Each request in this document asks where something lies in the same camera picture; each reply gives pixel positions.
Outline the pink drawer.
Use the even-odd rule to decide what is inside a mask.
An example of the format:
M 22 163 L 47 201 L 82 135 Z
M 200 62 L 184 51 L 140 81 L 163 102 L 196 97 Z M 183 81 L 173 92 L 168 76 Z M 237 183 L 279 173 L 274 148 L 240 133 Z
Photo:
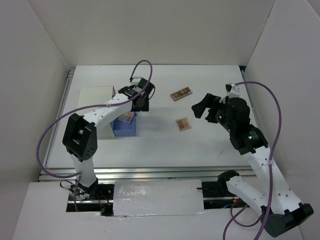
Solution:
M 112 86 L 112 98 L 114 97 L 116 95 L 116 90 L 115 90 L 115 88 L 114 88 L 114 86 Z

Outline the colourful eyeshadow palette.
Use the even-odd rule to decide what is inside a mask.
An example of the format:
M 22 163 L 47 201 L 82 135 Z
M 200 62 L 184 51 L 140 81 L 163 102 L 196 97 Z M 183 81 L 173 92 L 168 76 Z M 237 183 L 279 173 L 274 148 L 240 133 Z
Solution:
M 135 114 L 133 112 L 127 112 L 125 114 L 122 114 L 118 117 L 118 120 L 120 122 L 130 124 L 134 118 Z

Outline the square blush palette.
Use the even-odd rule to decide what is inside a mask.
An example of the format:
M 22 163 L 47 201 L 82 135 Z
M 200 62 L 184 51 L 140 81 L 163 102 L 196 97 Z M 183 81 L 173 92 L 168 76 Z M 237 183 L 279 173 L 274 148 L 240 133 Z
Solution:
M 177 119 L 175 122 L 180 132 L 192 128 L 187 117 Z

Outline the long brown eyeshadow palette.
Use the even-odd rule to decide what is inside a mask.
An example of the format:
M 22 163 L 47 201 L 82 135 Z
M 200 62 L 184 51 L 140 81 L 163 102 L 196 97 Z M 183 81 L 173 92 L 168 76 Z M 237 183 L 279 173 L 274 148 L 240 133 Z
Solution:
M 184 87 L 183 89 L 180 89 L 176 92 L 173 92 L 170 94 L 170 97 L 172 98 L 173 101 L 178 101 L 188 95 L 191 95 L 193 92 L 189 87 Z

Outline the purple blue drawer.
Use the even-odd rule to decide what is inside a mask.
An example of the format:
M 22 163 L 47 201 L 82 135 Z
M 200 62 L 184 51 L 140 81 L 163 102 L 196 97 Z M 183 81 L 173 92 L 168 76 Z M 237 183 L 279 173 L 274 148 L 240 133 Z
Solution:
M 112 121 L 112 123 L 110 123 L 115 137 L 134 137 L 136 135 L 137 113 L 132 113 L 134 113 L 134 117 L 130 124 L 119 121 L 119 117 L 117 117 Z

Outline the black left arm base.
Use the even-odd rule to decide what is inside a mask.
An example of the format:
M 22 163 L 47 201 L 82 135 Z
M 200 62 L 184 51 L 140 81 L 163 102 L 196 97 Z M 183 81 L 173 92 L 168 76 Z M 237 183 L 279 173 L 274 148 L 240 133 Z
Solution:
M 68 191 L 66 212 L 98 212 L 101 216 L 114 215 L 114 184 L 99 184 L 90 195 L 69 180 L 61 180 L 59 186 Z

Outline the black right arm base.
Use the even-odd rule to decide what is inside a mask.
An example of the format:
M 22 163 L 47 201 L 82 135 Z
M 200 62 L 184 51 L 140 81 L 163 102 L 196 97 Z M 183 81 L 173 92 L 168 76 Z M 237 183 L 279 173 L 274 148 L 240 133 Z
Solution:
M 230 193 L 225 186 L 218 181 L 202 181 L 201 186 L 196 188 L 202 192 L 203 199 L 208 200 L 237 200 L 237 195 Z

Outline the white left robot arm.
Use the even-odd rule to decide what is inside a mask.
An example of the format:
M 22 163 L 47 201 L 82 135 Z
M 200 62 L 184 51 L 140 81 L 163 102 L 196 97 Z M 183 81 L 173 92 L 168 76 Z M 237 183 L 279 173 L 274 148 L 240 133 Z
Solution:
M 80 173 L 76 182 L 86 199 L 91 200 L 98 194 L 99 182 L 93 163 L 98 149 L 98 133 L 122 114 L 147 112 L 153 90 L 155 85 L 141 78 L 136 85 L 121 88 L 102 107 L 83 115 L 74 113 L 68 118 L 62 144 L 71 156 L 75 170 Z

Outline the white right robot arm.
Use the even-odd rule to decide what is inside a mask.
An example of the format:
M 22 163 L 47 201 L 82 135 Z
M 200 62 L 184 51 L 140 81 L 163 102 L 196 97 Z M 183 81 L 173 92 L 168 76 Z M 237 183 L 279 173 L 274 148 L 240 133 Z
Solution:
M 261 193 L 234 170 L 219 176 L 218 192 L 231 193 L 242 199 L 260 218 L 263 229 L 276 238 L 302 224 L 314 210 L 303 203 L 288 185 L 276 162 L 270 159 L 271 148 L 263 133 L 251 124 L 250 108 L 240 97 L 227 98 L 207 93 L 203 100 L 191 107 L 194 116 L 209 123 L 220 124 L 229 134 L 235 150 L 248 161 L 265 193 Z

